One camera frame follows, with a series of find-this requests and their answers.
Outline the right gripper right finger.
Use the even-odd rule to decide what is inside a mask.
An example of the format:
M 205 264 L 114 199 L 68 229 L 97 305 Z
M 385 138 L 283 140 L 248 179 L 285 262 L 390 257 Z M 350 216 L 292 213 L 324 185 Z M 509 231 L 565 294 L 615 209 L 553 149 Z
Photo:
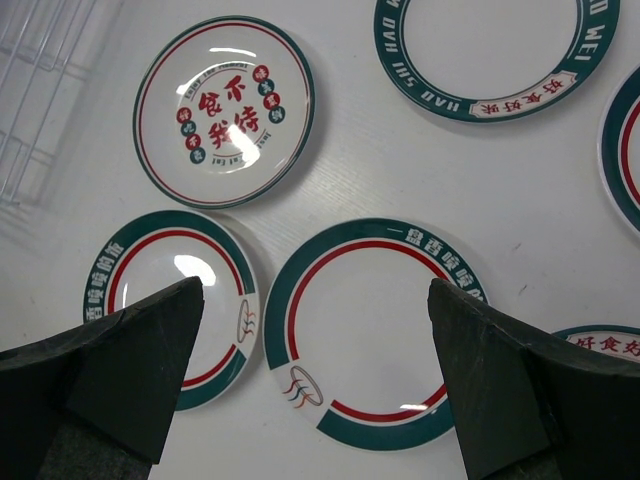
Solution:
M 427 306 L 468 478 L 638 478 L 638 362 L 547 333 L 449 281 L 432 281 Z

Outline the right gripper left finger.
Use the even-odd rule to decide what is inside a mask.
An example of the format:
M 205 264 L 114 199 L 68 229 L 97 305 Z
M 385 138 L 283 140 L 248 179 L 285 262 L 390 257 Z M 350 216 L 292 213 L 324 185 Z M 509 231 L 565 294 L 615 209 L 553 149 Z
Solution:
M 4 479 L 146 479 L 160 462 L 204 310 L 190 277 L 1 354 Z

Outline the green red ring plate front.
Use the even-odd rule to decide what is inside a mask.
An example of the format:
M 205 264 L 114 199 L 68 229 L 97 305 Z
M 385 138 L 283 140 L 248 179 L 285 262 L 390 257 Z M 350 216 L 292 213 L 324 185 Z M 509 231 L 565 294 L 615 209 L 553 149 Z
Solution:
M 90 322 L 187 277 L 202 283 L 204 309 L 177 402 L 205 405 L 239 378 L 257 342 L 258 282 L 232 233 L 202 214 L 161 210 L 121 227 L 100 248 L 83 293 Z

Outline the green red ring plate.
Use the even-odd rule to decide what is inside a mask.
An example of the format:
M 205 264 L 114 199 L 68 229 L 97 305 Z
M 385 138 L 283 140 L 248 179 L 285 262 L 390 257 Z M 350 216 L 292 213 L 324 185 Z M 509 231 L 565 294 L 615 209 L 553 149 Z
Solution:
M 187 277 L 202 283 L 204 309 L 177 402 L 205 405 L 239 378 L 257 342 L 258 282 L 232 233 L 202 214 L 161 210 L 121 227 L 100 248 L 83 293 L 90 322 Z
M 639 237 L 639 66 L 612 93 L 597 141 L 598 168 L 621 221 Z
M 289 405 L 361 450 L 412 449 L 448 433 L 428 313 L 435 280 L 488 297 L 472 250 L 428 224 L 353 219 L 303 243 L 263 314 L 267 365 Z

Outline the green red ring plate back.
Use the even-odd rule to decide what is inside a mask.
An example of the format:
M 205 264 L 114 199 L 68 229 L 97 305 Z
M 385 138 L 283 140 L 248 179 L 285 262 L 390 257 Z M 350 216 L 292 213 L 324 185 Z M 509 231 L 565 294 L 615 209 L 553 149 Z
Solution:
M 597 141 L 598 168 L 621 221 L 639 237 L 639 66 L 612 93 Z

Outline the red characters plate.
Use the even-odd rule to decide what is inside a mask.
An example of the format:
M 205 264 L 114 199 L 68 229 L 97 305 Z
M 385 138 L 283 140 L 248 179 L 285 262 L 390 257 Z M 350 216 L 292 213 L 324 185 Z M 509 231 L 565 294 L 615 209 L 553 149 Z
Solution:
M 134 101 L 134 148 L 172 200 L 235 207 L 291 170 L 315 107 L 312 70 L 291 35 L 254 17 L 216 17 L 178 34 L 150 64 Z

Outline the green rim lettered plate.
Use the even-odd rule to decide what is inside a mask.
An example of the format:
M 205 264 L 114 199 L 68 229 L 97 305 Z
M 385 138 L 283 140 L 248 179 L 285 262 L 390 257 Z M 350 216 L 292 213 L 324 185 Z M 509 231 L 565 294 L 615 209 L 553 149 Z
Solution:
M 374 43 L 414 105 L 497 123 L 580 88 L 605 57 L 621 10 L 619 1 L 379 1 Z

